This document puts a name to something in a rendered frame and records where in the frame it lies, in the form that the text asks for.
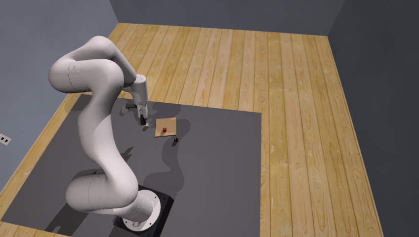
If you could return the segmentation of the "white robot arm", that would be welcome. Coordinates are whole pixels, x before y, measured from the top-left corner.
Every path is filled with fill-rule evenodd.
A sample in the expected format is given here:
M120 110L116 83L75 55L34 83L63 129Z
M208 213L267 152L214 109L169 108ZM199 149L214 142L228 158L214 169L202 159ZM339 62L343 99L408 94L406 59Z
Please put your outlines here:
M67 204L84 213L122 217L133 231L150 228L159 217L160 200L152 191L138 191L137 178L116 147L111 124L112 106L122 90L129 92L134 102L126 103L122 113L148 103L146 77L136 74L109 39L95 36L58 59L48 80L63 93L92 92L78 115L78 134L84 153L104 173L73 179L65 192Z

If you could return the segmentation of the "tan mat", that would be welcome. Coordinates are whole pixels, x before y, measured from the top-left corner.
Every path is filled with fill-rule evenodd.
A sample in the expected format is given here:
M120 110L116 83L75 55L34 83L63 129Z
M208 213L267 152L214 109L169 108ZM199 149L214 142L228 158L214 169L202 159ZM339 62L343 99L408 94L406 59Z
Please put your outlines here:
M167 131L163 132L163 128ZM156 119L155 137L176 135L176 118Z

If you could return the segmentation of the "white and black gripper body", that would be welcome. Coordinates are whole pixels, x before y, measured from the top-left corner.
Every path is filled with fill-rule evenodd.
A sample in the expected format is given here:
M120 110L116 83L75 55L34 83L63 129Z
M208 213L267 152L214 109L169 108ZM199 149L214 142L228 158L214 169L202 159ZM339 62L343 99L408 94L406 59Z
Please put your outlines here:
M137 112L138 112L139 119L140 119L141 115L143 115L143 117L145 119L147 119L147 112L148 112L147 104L145 104L145 105L136 105L136 106L137 106Z

